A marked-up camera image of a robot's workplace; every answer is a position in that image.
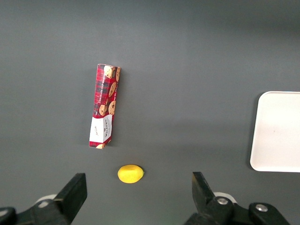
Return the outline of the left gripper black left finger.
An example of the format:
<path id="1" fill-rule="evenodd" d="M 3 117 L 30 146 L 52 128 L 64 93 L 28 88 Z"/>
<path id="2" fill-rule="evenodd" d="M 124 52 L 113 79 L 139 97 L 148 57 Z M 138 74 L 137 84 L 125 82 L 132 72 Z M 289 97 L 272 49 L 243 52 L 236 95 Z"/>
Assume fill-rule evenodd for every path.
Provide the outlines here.
<path id="1" fill-rule="evenodd" d="M 0 209 L 2 225 L 70 225 L 87 198 L 86 175 L 77 173 L 58 194 L 38 199 L 27 210 Z"/>

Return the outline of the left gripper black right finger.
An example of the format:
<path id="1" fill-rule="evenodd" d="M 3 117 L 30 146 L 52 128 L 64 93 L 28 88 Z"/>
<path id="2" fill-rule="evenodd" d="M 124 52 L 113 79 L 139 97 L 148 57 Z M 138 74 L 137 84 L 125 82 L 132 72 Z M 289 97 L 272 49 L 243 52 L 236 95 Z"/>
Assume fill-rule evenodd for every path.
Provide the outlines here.
<path id="1" fill-rule="evenodd" d="M 192 195 L 197 212 L 186 225 L 288 225 L 278 209 L 264 202 L 243 208 L 228 194 L 213 192 L 201 172 L 193 172 Z"/>

